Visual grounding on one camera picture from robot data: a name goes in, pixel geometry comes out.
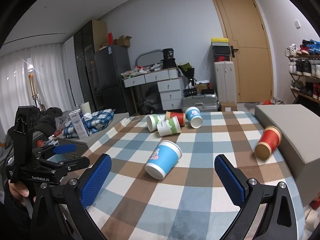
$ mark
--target light switch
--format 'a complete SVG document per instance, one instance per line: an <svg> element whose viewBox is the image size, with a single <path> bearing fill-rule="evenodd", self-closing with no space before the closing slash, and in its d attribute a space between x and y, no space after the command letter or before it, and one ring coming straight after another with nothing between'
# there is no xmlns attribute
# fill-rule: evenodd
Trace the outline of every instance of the light switch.
<svg viewBox="0 0 320 240"><path fill-rule="evenodd" d="M300 29L301 28L301 25L300 25L300 22L298 20L294 21L297 29Z"/></svg>

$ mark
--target wooden door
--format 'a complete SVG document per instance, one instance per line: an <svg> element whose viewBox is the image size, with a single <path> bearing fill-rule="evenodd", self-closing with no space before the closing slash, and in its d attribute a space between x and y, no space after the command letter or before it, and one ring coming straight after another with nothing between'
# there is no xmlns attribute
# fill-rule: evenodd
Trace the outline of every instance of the wooden door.
<svg viewBox="0 0 320 240"><path fill-rule="evenodd" d="M273 80L267 33L254 0L213 0L225 38L233 46L237 101L272 98Z"/></svg>

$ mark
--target plaid blanket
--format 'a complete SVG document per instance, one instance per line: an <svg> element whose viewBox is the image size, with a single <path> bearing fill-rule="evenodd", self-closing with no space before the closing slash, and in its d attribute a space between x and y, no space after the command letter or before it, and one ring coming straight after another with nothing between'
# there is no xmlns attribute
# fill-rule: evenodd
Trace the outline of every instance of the plaid blanket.
<svg viewBox="0 0 320 240"><path fill-rule="evenodd" d="M85 120L89 135L107 128L108 125L111 124L114 114L115 110L113 109L106 109L93 113L92 118ZM67 138L78 137L72 122L63 130L62 135Z"/></svg>
<svg viewBox="0 0 320 240"><path fill-rule="evenodd" d="M248 178L261 184L287 184L295 211L298 239L304 233L304 212L297 186L276 149L262 162L255 148L263 132L251 113L201 113L203 125L190 123L180 134L150 133L146 117L130 117L115 125L84 153L94 164L102 153L112 158L112 170L87 211L109 240L218 240L239 212L214 168L219 154ZM149 176L144 165L161 140L170 140L182 157L163 180ZM79 178L84 170L69 173L62 181ZM246 239L252 239L265 205L260 205Z"/></svg>

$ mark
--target blue gripper pad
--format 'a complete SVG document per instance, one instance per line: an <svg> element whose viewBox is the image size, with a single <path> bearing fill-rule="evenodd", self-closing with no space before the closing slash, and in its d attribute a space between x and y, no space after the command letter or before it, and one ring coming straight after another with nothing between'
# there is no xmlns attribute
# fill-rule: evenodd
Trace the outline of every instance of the blue gripper pad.
<svg viewBox="0 0 320 240"><path fill-rule="evenodd" d="M82 187L80 202L83 208L86 208L87 206L91 206L93 204L104 181L106 180L107 176L111 171L111 167L112 167L111 157L105 154L105 157L103 158L103 160L96 167L95 171L89 177L86 184L84 184L84 186Z"/></svg>
<svg viewBox="0 0 320 240"><path fill-rule="evenodd" d="M219 155L214 159L214 169L225 187L232 203L235 206L242 208L245 202L245 191L234 176L233 172Z"/></svg>
<svg viewBox="0 0 320 240"><path fill-rule="evenodd" d="M53 153L55 154L63 154L63 153L69 153L69 152L75 152L76 151L76 145L66 144L66 145L60 145L53 149Z"/></svg>

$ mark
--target human hand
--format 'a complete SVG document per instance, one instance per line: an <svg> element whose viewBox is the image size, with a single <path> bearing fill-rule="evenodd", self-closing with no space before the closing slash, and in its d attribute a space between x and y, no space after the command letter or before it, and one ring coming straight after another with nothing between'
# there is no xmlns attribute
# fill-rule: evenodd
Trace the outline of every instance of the human hand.
<svg viewBox="0 0 320 240"><path fill-rule="evenodd" d="M23 197L29 196L29 190L21 181L18 181L17 183L11 183L10 180L8 180L9 189L11 192L11 195L18 200L23 206L26 206L24 203Z"/></svg>

